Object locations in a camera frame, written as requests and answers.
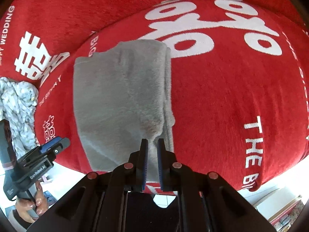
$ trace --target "screw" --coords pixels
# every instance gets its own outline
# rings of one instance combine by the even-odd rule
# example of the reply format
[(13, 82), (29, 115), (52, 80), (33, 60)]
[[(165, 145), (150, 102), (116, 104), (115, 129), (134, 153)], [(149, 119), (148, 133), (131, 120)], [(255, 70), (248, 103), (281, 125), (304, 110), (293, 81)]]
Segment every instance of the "screw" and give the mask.
[(132, 169), (134, 165), (132, 163), (126, 163), (125, 164), (125, 169)]
[(179, 168), (181, 168), (181, 167), (182, 167), (182, 164), (181, 164), (181, 163), (179, 163), (179, 162), (174, 162), (174, 163), (173, 163), (173, 168), (179, 169)]
[(95, 178), (97, 178), (97, 173), (96, 172), (90, 172), (87, 174), (87, 178), (90, 179), (90, 180), (93, 180)]
[(208, 176), (210, 179), (213, 179), (213, 180), (216, 180), (219, 177), (219, 175), (216, 172), (210, 172)]

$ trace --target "red blanket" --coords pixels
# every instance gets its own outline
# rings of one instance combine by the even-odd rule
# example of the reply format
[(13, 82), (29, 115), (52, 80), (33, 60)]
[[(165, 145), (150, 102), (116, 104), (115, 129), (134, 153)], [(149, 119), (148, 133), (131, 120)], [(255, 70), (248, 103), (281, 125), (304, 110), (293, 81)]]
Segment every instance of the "red blanket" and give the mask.
[(14, 1), (0, 23), (1, 74), (41, 84), (39, 141), (70, 138), (57, 161), (91, 171), (73, 115), (74, 60), (147, 38), (172, 48), (180, 162), (255, 190), (303, 159), (309, 40), (291, 3), (175, 0), (153, 7), (161, 1)]

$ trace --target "human hand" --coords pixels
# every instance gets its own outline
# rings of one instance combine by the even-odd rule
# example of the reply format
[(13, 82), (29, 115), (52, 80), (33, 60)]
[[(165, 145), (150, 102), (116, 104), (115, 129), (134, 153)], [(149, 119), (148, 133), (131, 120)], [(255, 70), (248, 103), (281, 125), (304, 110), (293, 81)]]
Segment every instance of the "human hand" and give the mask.
[(16, 211), (19, 216), (26, 222), (34, 223), (37, 218), (33, 218), (28, 214), (28, 210), (31, 210), (35, 205), (37, 206), (37, 214), (41, 216), (48, 210), (47, 199), (43, 194), (41, 184), (36, 182), (37, 193), (35, 196), (36, 203), (25, 199), (18, 199), (15, 204)]

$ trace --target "white blanket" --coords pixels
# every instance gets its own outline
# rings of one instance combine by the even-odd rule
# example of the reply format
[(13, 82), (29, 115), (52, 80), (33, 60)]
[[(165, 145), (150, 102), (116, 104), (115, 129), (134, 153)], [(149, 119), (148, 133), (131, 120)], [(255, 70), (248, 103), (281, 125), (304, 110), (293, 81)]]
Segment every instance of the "white blanket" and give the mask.
[(28, 82), (10, 82), (0, 78), (0, 120), (10, 122), (13, 147), (17, 158), (36, 147), (34, 112), (38, 90)]

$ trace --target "folded towel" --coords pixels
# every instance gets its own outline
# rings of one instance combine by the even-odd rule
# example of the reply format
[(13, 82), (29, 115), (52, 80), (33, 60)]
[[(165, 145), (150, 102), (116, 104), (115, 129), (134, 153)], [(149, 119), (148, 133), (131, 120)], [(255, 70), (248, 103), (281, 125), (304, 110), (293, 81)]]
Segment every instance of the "folded towel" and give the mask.
[(158, 181), (156, 139), (173, 151), (170, 49), (155, 40), (121, 42), (74, 64), (74, 115), (95, 171), (112, 171), (149, 141), (148, 181)]

